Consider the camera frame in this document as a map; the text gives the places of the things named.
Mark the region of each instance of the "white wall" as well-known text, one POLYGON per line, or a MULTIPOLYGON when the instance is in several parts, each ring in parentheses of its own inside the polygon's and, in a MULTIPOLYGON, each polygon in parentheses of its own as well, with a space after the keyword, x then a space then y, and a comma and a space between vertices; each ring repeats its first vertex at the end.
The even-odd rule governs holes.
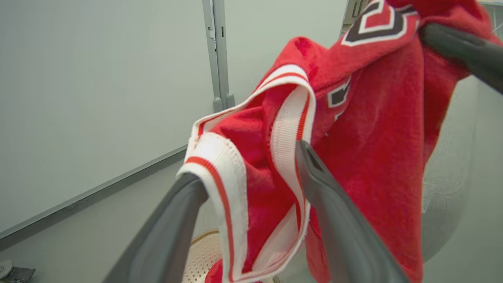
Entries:
POLYGON ((200 0, 0 0, 0 238, 186 145, 212 100, 200 0))

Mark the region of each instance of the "jersey number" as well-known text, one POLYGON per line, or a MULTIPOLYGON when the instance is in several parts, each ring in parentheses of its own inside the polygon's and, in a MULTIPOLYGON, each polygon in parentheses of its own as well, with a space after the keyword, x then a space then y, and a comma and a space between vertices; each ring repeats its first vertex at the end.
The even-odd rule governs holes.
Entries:
POLYGON ((412 6, 395 9, 384 0, 370 2, 365 11, 356 19, 353 26, 344 35, 342 45, 355 46, 377 41, 393 40, 402 37, 407 31, 406 15, 415 14, 412 6), (382 14, 389 9, 388 24, 367 27, 367 20, 373 15, 382 14))

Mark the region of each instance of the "red stripe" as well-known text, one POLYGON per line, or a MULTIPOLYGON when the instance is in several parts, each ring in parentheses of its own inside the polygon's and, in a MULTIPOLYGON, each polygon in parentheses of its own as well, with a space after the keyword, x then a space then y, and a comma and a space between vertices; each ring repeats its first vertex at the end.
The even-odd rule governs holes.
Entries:
POLYGON ((196 164, 199 164, 199 165, 205 167, 206 170, 208 170, 208 172, 210 172, 210 174, 213 177, 213 180, 215 181, 215 184, 217 186, 218 193, 220 194, 220 198, 222 199, 222 203, 223 203, 223 209, 225 212, 225 222, 227 224, 227 237, 229 239, 229 253, 230 253, 229 281, 233 282, 234 280, 232 279, 232 270, 234 269, 234 238, 232 237, 232 225, 231 225, 231 219, 230 219, 229 199, 227 198, 227 193, 225 192, 222 178, 220 178, 220 175, 218 174, 218 171, 213 166, 213 164, 211 164, 206 159, 192 156, 187 159, 186 163, 196 163, 196 164))
POLYGON ((306 81, 306 78, 303 75, 301 75, 299 73, 288 72, 288 73, 283 73, 281 75, 278 75, 278 76, 274 77, 274 79, 271 79, 270 81, 268 81, 267 83, 265 83, 263 87, 259 88, 259 90, 265 88, 266 85, 272 83, 273 81, 275 81, 277 79, 284 78, 284 77, 298 77, 298 78, 301 78, 301 79, 303 79, 303 80, 306 81))
MULTIPOLYGON (((306 105, 304 105, 304 109, 302 110, 302 115, 300 116, 299 127, 297 128, 297 135, 295 137, 296 141, 302 140, 302 134, 304 133, 304 126, 306 124, 306 116, 307 116, 307 110, 309 109, 309 103, 310 103, 310 100, 309 100, 309 95, 308 95, 306 105)), ((299 173, 299 168, 297 166, 297 159, 295 159, 295 174, 297 175, 297 180, 299 182, 300 191, 302 192, 302 199, 304 200, 303 205, 305 206, 306 196, 304 195, 304 190, 302 189, 302 182, 300 180, 300 173, 299 173)), ((300 216, 300 207, 298 207, 297 215, 300 216)), ((297 226, 298 226, 299 230, 300 230, 300 225, 301 225, 300 217, 297 217, 297 226)))

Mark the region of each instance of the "gray floor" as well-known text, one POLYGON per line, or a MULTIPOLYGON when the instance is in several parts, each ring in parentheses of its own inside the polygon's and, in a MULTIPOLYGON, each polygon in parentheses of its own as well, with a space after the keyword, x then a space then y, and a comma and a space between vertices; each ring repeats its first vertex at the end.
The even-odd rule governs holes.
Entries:
MULTIPOLYGON (((479 100, 471 197, 453 238, 425 265, 425 280, 503 281, 503 96, 479 100)), ((175 181, 177 162, 0 252, 17 266, 36 268, 33 283, 100 282, 175 181)), ((206 203, 194 234, 215 227, 206 203)), ((309 282, 298 260, 286 282, 309 282)))

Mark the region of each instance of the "jersey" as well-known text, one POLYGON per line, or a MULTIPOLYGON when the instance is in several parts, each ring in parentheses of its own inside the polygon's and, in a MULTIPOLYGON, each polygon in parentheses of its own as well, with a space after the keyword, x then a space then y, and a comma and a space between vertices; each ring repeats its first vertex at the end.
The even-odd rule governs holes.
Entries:
POLYGON ((373 0, 334 46, 292 39, 246 101, 196 121, 179 174, 197 175, 215 206, 223 260, 206 282, 280 272, 307 231, 310 270, 319 282, 330 279, 295 164, 299 140, 408 277, 422 280, 424 167, 454 87, 468 75, 422 46, 417 32, 430 22, 491 38, 474 0, 373 0))

